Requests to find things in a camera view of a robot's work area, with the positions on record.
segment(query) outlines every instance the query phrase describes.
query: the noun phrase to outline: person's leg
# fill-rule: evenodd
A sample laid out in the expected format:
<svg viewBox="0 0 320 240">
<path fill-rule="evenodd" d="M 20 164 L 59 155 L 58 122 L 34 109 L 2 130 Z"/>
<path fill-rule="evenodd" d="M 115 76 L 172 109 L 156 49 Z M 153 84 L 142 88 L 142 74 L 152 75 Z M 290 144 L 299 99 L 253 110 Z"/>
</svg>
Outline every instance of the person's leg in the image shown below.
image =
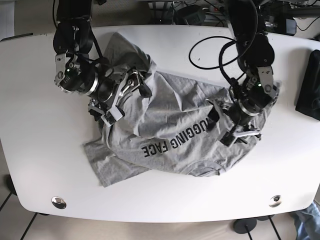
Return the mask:
<svg viewBox="0 0 320 240">
<path fill-rule="evenodd" d="M 296 228 L 296 240 L 320 240 L 320 212 L 313 202 L 309 207 L 290 213 Z"/>
</svg>

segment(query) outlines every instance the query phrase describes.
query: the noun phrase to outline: metal bracket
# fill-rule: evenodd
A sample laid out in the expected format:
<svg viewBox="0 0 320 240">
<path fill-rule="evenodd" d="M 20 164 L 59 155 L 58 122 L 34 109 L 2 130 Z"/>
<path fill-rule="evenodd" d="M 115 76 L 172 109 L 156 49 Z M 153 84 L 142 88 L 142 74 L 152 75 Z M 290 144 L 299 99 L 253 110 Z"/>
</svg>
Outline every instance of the metal bracket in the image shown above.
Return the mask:
<svg viewBox="0 0 320 240">
<path fill-rule="evenodd" d="M 55 78 L 54 83 L 58 87 L 60 86 L 61 81 L 65 78 L 66 71 L 66 53 L 57 54 L 55 56 Z"/>
<path fill-rule="evenodd" d="M 274 86 L 274 77 L 271 66 L 261 66 L 257 67 L 260 82 L 262 84 L 263 90 L 266 94 L 270 94 Z"/>
<path fill-rule="evenodd" d="M 133 92 L 136 90 L 143 82 L 140 79 L 139 73 L 134 70 L 132 73 L 129 74 L 126 84 L 121 89 L 119 95 L 123 97 L 126 93 Z"/>
<path fill-rule="evenodd" d="M 121 111 L 118 106 L 118 99 L 120 97 L 121 90 L 124 88 L 124 86 L 127 84 L 128 80 L 128 74 L 126 74 L 126 77 L 122 80 L 122 82 L 117 86 L 115 90 L 115 94 L 112 98 L 112 104 L 110 105 L 110 108 L 101 116 L 101 119 L 105 123 L 105 125 L 109 128 L 114 123 L 116 123 L 118 120 L 120 120 L 124 114 L 123 111 Z"/>
</svg>

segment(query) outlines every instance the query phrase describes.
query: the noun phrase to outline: black object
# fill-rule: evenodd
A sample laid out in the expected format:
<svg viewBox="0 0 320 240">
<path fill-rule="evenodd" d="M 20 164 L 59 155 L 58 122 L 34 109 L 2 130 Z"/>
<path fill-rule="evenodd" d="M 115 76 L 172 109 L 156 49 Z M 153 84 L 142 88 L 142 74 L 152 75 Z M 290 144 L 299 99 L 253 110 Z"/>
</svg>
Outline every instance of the black object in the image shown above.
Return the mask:
<svg viewBox="0 0 320 240">
<path fill-rule="evenodd" d="M 15 189 L 14 183 L 12 182 L 11 176 L 9 174 L 5 175 L 3 179 L 4 179 L 4 182 L 5 182 L 5 186 L 8 188 L 8 190 L 13 195 L 17 196 L 17 192 L 16 192 L 16 189 Z"/>
<path fill-rule="evenodd" d="M 34 220 L 36 219 L 36 216 L 37 216 L 37 215 L 38 215 L 37 212 L 33 215 L 31 221 L 29 222 L 29 225 L 26 227 L 26 229 L 25 229 L 22 237 L 20 238 L 20 240 L 23 240 L 23 239 L 25 238 L 27 232 L 29 231 L 29 228 L 31 227 L 31 225 L 32 225 L 32 223 L 34 222 Z"/>
<path fill-rule="evenodd" d="M 211 131 L 216 126 L 217 122 L 219 121 L 220 116 L 217 110 L 215 109 L 215 106 L 212 107 L 208 114 L 208 127 L 207 130 Z"/>
<path fill-rule="evenodd" d="M 297 33 L 297 22 L 292 16 L 280 14 L 274 21 L 277 23 L 277 27 L 274 28 L 277 34 L 294 36 Z"/>
<path fill-rule="evenodd" d="M 101 6 L 102 4 L 105 4 L 107 0 L 96 0 L 96 2 Z"/>
<path fill-rule="evenodd" d="M 295 110 L 320 121 L 320 51 L 309 57 Z"/>
<path fill-rule="evenodd" d="M 17 36 L 10 36 L 10 37 L 3 38 L 2 40 L 0 40 L 0 42 L 12 40 L 12 39 L 23 38 L 23 37 L 28 37 L 28 36 L 32 36 L 32 35 L 33 35 L 33 33 L 31 32 L 31 33 L 21 34 L 21 35 L 17 35 Z"/>
<path fill-rule="evenodd" d="M 248 234 L 250 240 L 253 240 L 250 232 L 257 226 L 257 220 L 259 220 L 259 221 L 270 220 L 270 223 L 273 227 L 273 230 L 274 230 L 278 240 L 281 240 L 280 235 L 276 229 L 276 226 L 271 219 L 273 216 L 274 215 L 260 216 L 260 217 L 255 217 L 255 218 L 238 219 L 233 223 L 233 230 L 237 234 Z"/>
<path fill-rule="evenodd" d="M 271 225 L 272 225 L 272 227 L 273 227 L 273 230 L 274 230 L 276 236 L 278 237 L 279 240 L 281 240 L 280 235 L 279 235 L 279 233 L 278 233 L 278 231 L 277 231 L 277 229 L 276 229 L 276 226 L 275 226 L 275 224 L 274 224 L 274 221 L 272 221 L 271 216 L 268 216 L 268 218 L 269 218 L 269 220 L 270 220 L 270 223 L 271 223 Z"/>
<path fill-rule="evenodd" d="M 305 29 L 301 29 L 298 25 L 296 25 L 296 27 L 297 27 L 300 31 L 304 32 L 304 31 L 308 30 L 308 28 L 310 28 L 311 25 L 312 25 L 315 21 L 317 21 L 318 19 L 320 19 L 320 16 L 318 16 L 315 20 L 313 20 L 313 21 L 309 24 L 309 26 L 307 26 Z"/>
<path fill-rule="evenodd" d="M 255 218 L 238 219 L 233 223 L 233 230 L 237 234 L 248 234 L 250 240 L 252 240 L 250 232 L 257 226 L 257 220 Z"/>
<path fill-rule="evenodd" d="M 269 218 L 272 218 L 274 215 L 270 215 L 270 216 L 258 216 L 255 219 L 257 219 L 258 221 L 267 221 L 269 220 Z"/>
<path fill-rule="evenodd" d="M 9 195 L 6 197 L 6 199 L 4 200 L 3 204 L 0 207 L 0 211 L 2 210 L 2 208 L 5 206 L 5 204 L 7 203 L 7 201 L 9 200 L 9 198 L 11 197 L 12 194 L 17 196 L 17 192 L 14 186 L 14 183 L 12 182 L 11 176 L 10 175 L 5 175 L 4 176 L 4 182 L 5 182 L 5 186 L 8 188 L 8 190 L 10 191 Z M 45 214 L 45 213 L 39 213 L 43 216 L 48 216 L 49 214 Z M 29 231 L 29 228 L 31 227 L 32 223 L 34 222 L 34 220 L 36 219 L 36 216 L 38 215 L 38 212 L 35 212 L 31 221 L 29 222 L 26 230 L 24 231 L 22 237 L 20 238 L 20 240 L 23 240 L 27 234 L 27 232 Z"/>
<path fill-rule="evenodd" d="M 286 13 L 294 18 L 309 17 L 316 18 L 320 15 L 320 6 L 305 6 L 299 8 L 288 8 Z"/>
<path fill-rule="evenodd" d="M 59 1 L 56 12 L 58 22 L 68 20 L 84 20 L 91 19 L 92 0 L 64 0 Z"/>
<path fill-rule="evenodd" d="M 205 12 L 201 6 L 189 5 L 176 11 L 176 24 L 178 25 L 201 25 L 205 19 Z"/>
<path fill-rule="evenodd" d="M 9 195 L 6 197 L 6 199 L 4 200 L 4 202 L 2 203 L 2 205 L 0 206 L 0 212 L 1 210 L 4 208 L 4 206 L 6 205 L 6 203 L 8 202 L 9 198 L 11 197 L 12 192 L 9 193 Z"/>
</svg>

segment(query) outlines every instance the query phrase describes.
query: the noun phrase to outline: black cable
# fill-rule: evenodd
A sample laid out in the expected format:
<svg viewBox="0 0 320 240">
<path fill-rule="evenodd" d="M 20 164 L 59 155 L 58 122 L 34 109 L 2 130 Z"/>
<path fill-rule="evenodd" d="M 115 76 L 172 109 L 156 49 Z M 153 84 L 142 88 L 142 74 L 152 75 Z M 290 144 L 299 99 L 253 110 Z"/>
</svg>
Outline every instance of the black cable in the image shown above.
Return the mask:
<svg viewBox="0 0 320 240">
<path fill-rule="evenodd" d="M 244 228 L 245 228 L 246 232 L 248 233 L 250 240 L 252 240 L 252 237 L 251 237 L 250 231 L 248 229 L 248 226 L 245 225 Z"/>
<path fill-rule="evenodd" d="M 93 36 L 93 43 L 94 43 L 95 49 L 96 49 L 96 51 L 97 51 L 97 53 L 98 53 L 98 56 L 99 56 L 100 59 L 102 59 L 102 58 L 104 57 L 104 55 L 103 55 L 102 52 L 101 52 L 100 46 L 99 46 L 99 44 L 98 44 L 98 41 L 97 41 L 97 39 L 96 39 L 96 36 L 95 36 L 94 33 L 92 32 L 92 29 L 91 29 L 91 34 L 92 34 L 92 36 Z"/>
<path fill-rule="evenodd" d="M 225 16 L 225 14 L 218 8 L 216 7 L 215 5 L 213 5 L 211 2 L 207 1 L 207 0 L 203 0 L 205 1 L 206 3 L 208 3 L 209 5 L 211 5 L 212 7 L 214 7 L 216 10 L 218 10 L 223 16 Z"/>
<path fill-rule="evenodd" d="M 224 70 L 224 66 L 223 66 L 223 63 L 222 63 L 222 60 L 223 60 L 223 55 L 225 53 L 225 50 L 227 50 L 227 48 L 231 47 L 232 45 L 234 45 L 236 42 L 235 41 L 230 41 L 230 42 L 227 42 L 222 48 L 221 48 L 221 51 L 219 53 L 219 59 L 218 59 L 218 63 L 219 63 L 219 69 L 220 69 L 220 72 L 221 74 L 223 75 L 223 77 L 228 81 L 228 83 L 233 86 L 233 81 L 231 80 L 231 78 L 228 76 L 228 74 L 225 72 Z"/>
<path fill-rule="evenodd" d="M 8 202 L 10 196 L 12 195 L 12 191 L 9 193 L 9 195 L 6 197 L 6 199 L 4 200 L 4 202 L 2 203 L 2 205 L 0 206 L 0 212 L 1 210 L 4 208 L 4 206 L 6 205 L 6 203 Z"/>
<path fill-rule="evenodd" d="M 313 20 L 313 21 L 309 24 L 309 26 L 307 26 L 305 29 L 301 29 L 301 28 L 298 26 L 298 24 L 296 25 L 296 27 L 297 27 L 300 31 L 304 32 L 304 31 L 306 31 L 308 28 L 310 28 L 310 26 L 311 26 L 316 20 L 318 20 L 318 19 L 320 19 L 320 16 L 318 16 L 315 20 Z"/>
<path fill-rule="evenodd" d="M 191 5 L 194 5 L 198 2 L 198 0 L 195 0 L 193 3 L 186 3 L 185 1 L 183 2 L 185 5 L 187 6 L 191 6 Z"/>
<path fill-rule="evenodd" d="M 195 66 L 197 69 L 213 70 L 213 69 L 218 69 L 218 68 L 219 68 L 219 66 L 214 66 L 214 67 L 202 67 L 202 66 L 198 66 L 197 64 L 195 64 L 195 63 L 191 60 L 191 53 L 192 53 L 193 49 L 194 49 L 198 44 L 200 44 L 200 43 L 202 43 L 202 42 L 204 42 L 204 41 L 206 41 L 206 40 L 209 40 L 209 39 L 228 39 L 228 40 L 233 41 L 233 42 L 235 42 L 235 43 L 237 42 L 236 40 L 234 40 L 234 39 L 232 39 L 232 38 L 230 38 L 230 37 L 227 37 L 227 36 L 209 36 L 209 37 L 207 37 L 207 38 L 204 38 L 204 39 L 198 41 L 195 45 L 193 45 L 193 47 L 192 47 L 192 48 L 190 49 L 190 51 L 189 51 L 189 62 L 190 62 L 193 66 Z M 233 60 L 231 60 L 231 61 L 223 64 L 223 66 L 227 66 L 228 64 L 234 62 L 235 60 L 237 60 L 237 58 L 235 58 L 235 59 L 233 59 Z"/>
<path fill-rule="evenodd" d="M 53 24 L 55 26 L 55 29 L 58 28 L 56 20 L 55 20 L 55 5 L 56 5 L 56 0 L 53 0 L 53 6 L 52 6 L 52 20 L 53 20 Z"/>
<path fill-rule="evenodd" d="M 22 237 L 20 238 L 20 240 L 23 240 L 23 239 L 25 238 L 27 232 L 29 231 L 29 228 L 31 227 L 31 225 L 32 225 L 32 223 L 34 222 L 34 220 L 35 220 L 35 218 L 36 218 L 37 215 L 38 215 L 37 212 L 33 215 L 33 217 L 32 217 L 32 219 L 31 219 L 29 225 L 26 227 L 26 230 L 24 231 L 24 233 L 23 233 Z"/>
<path fill-rule="evenodd" d="M 216 18 L 216 19 L 219 21 L 219 22 L 215 25 L 216 27 L 219 25 L 219 23 L 221 23 L 222 26 L 225 27 L 225 24 L 224 24 L 224 22 L 222 21 L 222 19 L 219 18 L 218 16 L 216 16 L 214 13 L 212 13 L 212 12 L 205 12 L 205 14 L 210 15 L 210 16 Z"/>
<path fill-rule="evenodd" d="M 280 235 L 279 235 L 279 233 L 278 233 L 278 231 L 277 231 L 277 229 L 276 229 L 276 226 L 275 226 L 275 224 L 274 224 L 274 221 L 272 221 L 272 219 L 271 219 L 270 216 L 268 216 L 268 218 L 269 218 L 270 223 L 271 223 L 271 225 L 272 225 L 272 227 L 273 227 L 273 230 L 275 231 L 276 236 L 278 237 L 279 240 L 281 240 Z"/>
<path fill-rule="evenodd" d="M 292 2 L 289 2 L 289 1 L 283 1 L 284 4 L 288 4 L 288 5 L 294 5 L 294 6 L 297 6 L 299 8 L 303 8 L 303 7 L 312 7 L 316 4 L 316 2 L 319 2 L 320 0 L 315 0 L 314 3 L 308 5 L 308 4 L 305 4 L 305 5 L 299 5 L 299 4 L 295 4 L 295 3 L 292 3 Z M 282 8 L 283 6 L 285 5 L 280 5 L 280 6 L 277 6 L 277 7 L 271 7 L 271 10 L 276 10 L 276 9 L 279 9 L 279 8 Z"/>
<path fill-rule="evenodd" d="M 239 81 L 246 73 L 243 72 L 236 80 Z"/>
<path fill-rule="evenodd" d="M 179 7 L 182 4 L 182 1 L 179 2 L 179 4 L 177 6 L 175 6 L 175 8 Z"/>
<path fill-rule="evenodd" d="M 202 43 L 202 42 L 205 41 L 205 40 L 214 39 L 214 38 L 229 39 L 230 41 L 232 41 L 232 42 L 234 42 L 234 43 L 237 42 L 237 41 L 235 41 L 234 39 L 232 39 L 232 38 L 230 38 L 230 37 L 226 37 L 226 36 L 210 36 L 210 37 L 207 37 L 207 38 L 205 38 L 205 39 L 202 39 L 202 40 L 198 41 L 198 42 L 197 42 L 195 45 L 193 45 L 193 47 L 190 49 L 190 51 L 189 51 L 189 62 L 190 62 L 193 66 L 195 66 L 195 67 L 198 68 L 198 69 L 202 69 L 202 70 L 213 70 L 213 69 L 220 69 L 220 70 L 221 70 L 221 68 L 223 69 L 224 66 L 227 66 L 227 65 L 233 63 L 234 61 L 238 60 L 239 58 L 241 58 L 241 57 L 247 52 L 247 50 L 250 48 L 251 44 L 252 44 L 253 41 L 255 40 L 255 36 L 256 36 L 256 34 L 257 34 L 257 28 L 258 28 L 258 13 L 257 13 L 257 10 L 256 10 L 256 6 L 255 6 L 255 4 L 253 3 L 252 0 L 250 1 L 250 3 L 251 3 L 251 5 L 252 5 L 252 7 L 253 7 L 253 9 L 254 9 L 254 26 L 255 26 L 255 28 L 254 28 L 254 32 L 253 32 L 253 34 L 252 34 L 252 36 L 251 36 L 251 39 L 249 40 L 248 44 L 245 46 L 245 49 L 243 50 L 243 52 L 242 52 L 241 54 L 239 54 L 237 57 L 235 57 L 234 59 L 228 61 L 227 63 L 221 64 L 221 65 L 219 65 L 219 66 L 214 66 L 214 67 L 202 67 L 202 66 L 198 66 L 198 65 L 196 65 L 196 64 L 191 60 L 191 53 L 192 53 L 193 49 L 194 49 L 198 44 Z"/>
<path fill-rule="evenodd" d="M 314 3 L 312 3 L 312 4 L 303 4 L 303 5 L 295 4 L 295 3 L 292 3 L 292 2 L 289 2 L 289 1 L 283 1 L 283 2 L 301 8 L 301 7 L 312 7 L 312 6 L 314 6 L 314 5 L 316 4 L 316 2 L 318 2 L 318 1 L 319 1 L 319 0 L 315 0 Z"/>
<path fill-rule="evenodd" d="M 178 14 L 178 12 L 176 11 L 175 6 L 174 6 L 174 3 L 173 3 L 173 2 L 171 3 L 171 7 L 172 7 L 172 9 L 173 9 L 172 19 L 174 19 L 174 18 L 175 18 L 175 14 L 179 17 L 179 14 Z"/>
</svg>

